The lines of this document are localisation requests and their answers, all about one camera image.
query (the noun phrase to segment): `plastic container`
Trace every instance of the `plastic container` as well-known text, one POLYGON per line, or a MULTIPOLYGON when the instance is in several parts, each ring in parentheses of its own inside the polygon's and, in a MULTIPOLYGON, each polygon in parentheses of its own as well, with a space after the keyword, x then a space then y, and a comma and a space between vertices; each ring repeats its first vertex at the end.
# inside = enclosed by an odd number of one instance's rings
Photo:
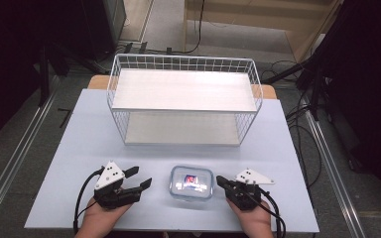
POLYGON ((172 197, 186 201, 207 201, 212 197, 212 171, 202 168, 176 166, 170 178, 172 197))

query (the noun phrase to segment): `person's hand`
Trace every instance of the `person's hand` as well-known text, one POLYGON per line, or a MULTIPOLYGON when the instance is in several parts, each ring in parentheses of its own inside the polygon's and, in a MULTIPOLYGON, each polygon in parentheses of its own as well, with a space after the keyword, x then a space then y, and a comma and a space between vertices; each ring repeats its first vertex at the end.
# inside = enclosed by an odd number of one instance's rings
MULTIPOLYGON (((272 238, 271 215, 259 206, 251 211, 241 211, 232 201, 227 198, 228 205, 236 213, 240 220, 243 232, 250 238, 272 238)), ((269 209, 267 202, 262 201, 262 205, 269 209)))
MULTIPOLYGON (((95 202, 92 198, 88 205, 95 202)), ((102 238, 106 236, 116 224, 116 221, 131 207, 132 204, 117 207, 112 210, 102 208, 97 202, 85 210, 82 225, 75 238, 102 238)))

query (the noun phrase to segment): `floor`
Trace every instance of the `floor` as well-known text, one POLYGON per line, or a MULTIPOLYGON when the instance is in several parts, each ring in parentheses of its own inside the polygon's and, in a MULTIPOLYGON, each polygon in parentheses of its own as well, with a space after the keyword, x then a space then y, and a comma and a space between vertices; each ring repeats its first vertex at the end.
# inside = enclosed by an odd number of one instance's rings
MULTIPOLYGON (((182 1, 154 1, 142 39, 142 42, 148 42, 148 50, 182 48, 183 9, 182 1)), ((187 49, 192 49, 197 39, 193 25, 197 24, 191 21, 188 24, 187 49)), ((120 43, 119 53, 124 50, 122 46, 125 44, 120 43)), ((137 52, 140 44, 136 43, 134 47, 136 49, 133 51, 137 52)), ((201 42, 192 54, 252 58, 257 62, 260 72, 269 69, 280 72, 293 65, 294 60, 281 31, 232 25, 224 27, 212 23, 202 24, 201 42)), ((54 94, 46 107, 37 107, 40 92, 36 92, 0 132, 0 184, 6 184, 0 190, 0 237, 72 237, 71 230, 24 228, 35 196, 64 134, 64 110, 73 109, 80 91, 87 87, 92 77, 87 69, 74 61, 70 63, 71 71, 67 77, 54 78, 54 94), (29 127, 32 119, 41 113, 46 116, 37 121, 38 128, 29 127), (30 140, 23 137, 26 131, 31 131, 34 135, 30 140), (27 147, 20 148, 20 141, 27 141, 27 147), (2 181, 3 178, 8 178, 6 183, 2 181)), ((111 68, 111 59, 96 63, 111 68)), ((272 72, 261 75, 266 78, 272 72)), ((274 84, 285 113, 296 106, 301 96, 294 86, 296 78, 297 74, 274 84)), ((320 229, 316 237, 381 237, 381 181, 374 175, 358 174, 350 169, 347 153, 324 111, 319 112, 318 122, 313 122, 309 114, 302 116, 300 125, 308 131, 319 127, 322 134, 321 141, 308 133, 301 133, 299 137, 297 130, 291 130, 295 145, 299 141, 302 143, 309 182, 318 176, 317 182, 311 187, 320 229), (318 150, 317 145, 322 145, 324 149, 318 150), (346 194, 347 197, 341 198, 341 194, 346 194), (347 217, 347 214, 354 214, 355 217, 347 217)), ((169 234, 175 238, 193 237, 190 233, 169 234)), ((313 234, 290 233, 287 236, 313 237, 313 234)))

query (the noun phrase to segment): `table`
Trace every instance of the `table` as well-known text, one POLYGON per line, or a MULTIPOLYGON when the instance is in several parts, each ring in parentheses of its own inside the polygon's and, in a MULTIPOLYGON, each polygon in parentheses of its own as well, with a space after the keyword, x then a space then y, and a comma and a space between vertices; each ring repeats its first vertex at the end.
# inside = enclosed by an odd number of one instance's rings
MULTIPOLYGON (((101 88, 104 80, 107 76, 96 76, 89 87, 101 88)), ((71 228, 76 198, 83 182, 110 160, 123 170, 140 167, 137 175, 125 179, 124 187, 153 178, 141 201, 116 223, 115 229, 241 231, 219 186, 207 202, 185 202, 170 196, 171 169, 177 165, 192 165, 210 169, 215 176, 229 179, 246 168, 273 179, 275 184, 263 185, 263 188, 269 190, 278 203, 287 230, 318 232, 302 171, 277 99, 264 100, 240 147, 125 146, 107 106, 105 90, 85 89, 79 96, 25 227, 71 228)), ((82 208, 93 195, 96 180, 92 179, 85 190, 82 208)))
MULTIPOLYGON (((188 20, 199 20, 201 0, 186 0, 183 45, 188 20)), ((318 36, 332 24, 340 0, 206 0, 203 21, 285 30, 297 62, 303 61, 318 36)))

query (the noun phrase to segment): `white wire rack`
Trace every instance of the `white wire rack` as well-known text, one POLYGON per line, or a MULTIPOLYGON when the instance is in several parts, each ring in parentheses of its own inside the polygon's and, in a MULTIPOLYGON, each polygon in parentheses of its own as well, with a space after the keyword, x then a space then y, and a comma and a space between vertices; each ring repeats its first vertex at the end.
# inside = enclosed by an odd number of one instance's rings
POLYGON ((252 59, 120 54, 114 59, 107 87, 107 102, 125 144, 238 146, 243 142, 258 114, 262 99, 262 87, 252 59), (131 77, 131 72, 141 74, 131 77), (223 86, 222 81, 229 83, 230 80, 234 80, 227 79, 229 75, 244 76, 243 79, 239 79, 239 81, 244 80, 243 86, 239 84, 234 87, 243 87, 243 90, 249 91, 249 104, 252 104, 250 106, 253 109, 241 109, 240 104, 232 107, 235 100, 234 90, 239 89, 232 88, 229 84, 223 86), (180 88, 179 91, 184 90, 184 93, 177 97, 174 96, 176 95, 174 92, 169 94, 171 92, 167 91, 162 96, 157 96, 158 94, 154 92, 154 90, 169 90, 169 83, 176 84, 184 80, 184 77, 187 83, 183 87, 189 86, 190 82, 194 81, 199 83, 200 87, 214 84, 214 88, 194 90, 190 87, 188 91, 186 88, 180 88), (138 89, 129 91, 131 84, 134 83, 138 84, 138 89), (194 91, 203 91, 210 95, 200 96, 193 94, 194 91), (126 101, 124 97, 121 97, 124 95, 135 96, 130 99, 133 106, 117 106, 119 100, 126 101), (157 104, 156 101, 160 97, 167 98, 164 98, 165 101, 162 100, 158 106, 149 106, 148 103, 157 104), (135 103, 139 104, 142 101, 141 98, 147 98, 145 106, 142 107, 135 103), (171 102, 175 102, 176 107, 165 107, 165 104, 171 102), (225 109, 206 106, 221 103, 224 104, 225 109))

